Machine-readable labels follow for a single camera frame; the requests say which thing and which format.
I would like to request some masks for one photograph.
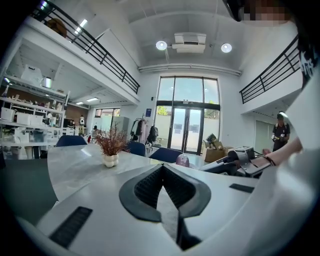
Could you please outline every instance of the potted tree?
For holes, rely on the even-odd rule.
[[[109,132],[100,130],[96,136],[96,143],[99,144],[102,151],[103,163],[111,168],[119,163],[118,153],[124,150],[127,145],[127,135],[118,130],[117,124],[110,128]]]

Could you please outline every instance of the mannequin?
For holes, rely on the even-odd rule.
[[[84,135],[85,134],[85,118],[83,115],[81,115],[80,120],[79,120],[79,135]]]

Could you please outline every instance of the marble tabletop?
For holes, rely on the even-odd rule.
[[[51,183],[60,202],[93,181],[161,163],[122,151],[119,153],[119,164],[107,168],[102,162],[100,147],[96,144],[50,148],[47,162]]]

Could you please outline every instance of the blue chair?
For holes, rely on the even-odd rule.
[[[129,151],[131,154],[145,157],[146,156],[146,146],[140,142],[135,142],[130,140],[126,145],[125,150]]]
[[[160,147],[156,152],[150,155],[149,158],[167,162],[167,163],[175,163],[177,160],[177,157],[180,156],[181,154],[182,152],[178,150]]]
[[[58,140],[56,147],[87,145],[85,139],[78,135],[63,135]]]

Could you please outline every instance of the doorway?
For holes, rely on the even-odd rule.
[[[204,110],[193,107],[173,107],[171,115],[168,148],[200,155]]]

